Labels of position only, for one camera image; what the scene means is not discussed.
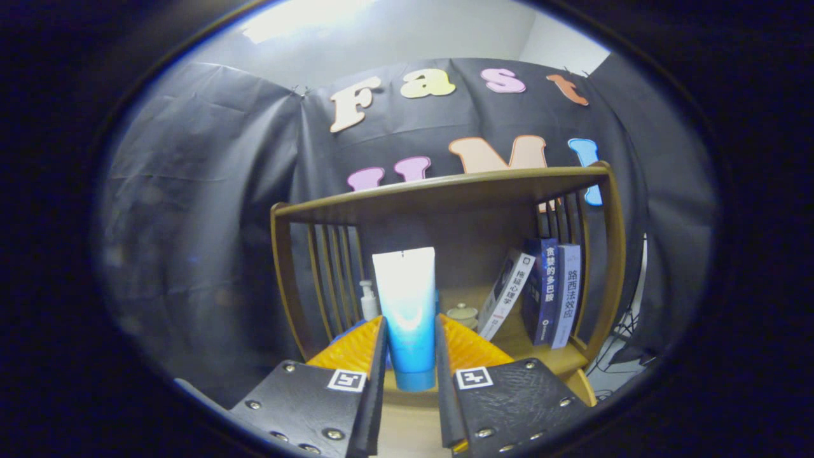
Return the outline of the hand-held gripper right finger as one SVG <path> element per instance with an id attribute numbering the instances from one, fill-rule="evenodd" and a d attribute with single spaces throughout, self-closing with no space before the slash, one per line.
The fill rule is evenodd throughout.
<path id="1" fill-rule="evenodd" d="M 537 357 L 514 359 L 445 315 L 435 324 L 442 446 L 453 455 L 552 450 L 592 400 Z"/>

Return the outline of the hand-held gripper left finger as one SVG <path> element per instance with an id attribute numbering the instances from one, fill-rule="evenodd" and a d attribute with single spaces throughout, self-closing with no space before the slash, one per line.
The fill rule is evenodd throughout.
<path id="1" fill-rule="evenodd" d="M 378 316 L 308 362 L 279 363 L 230 418 L 289 457 L 377 455 L 387 337 Z"/>

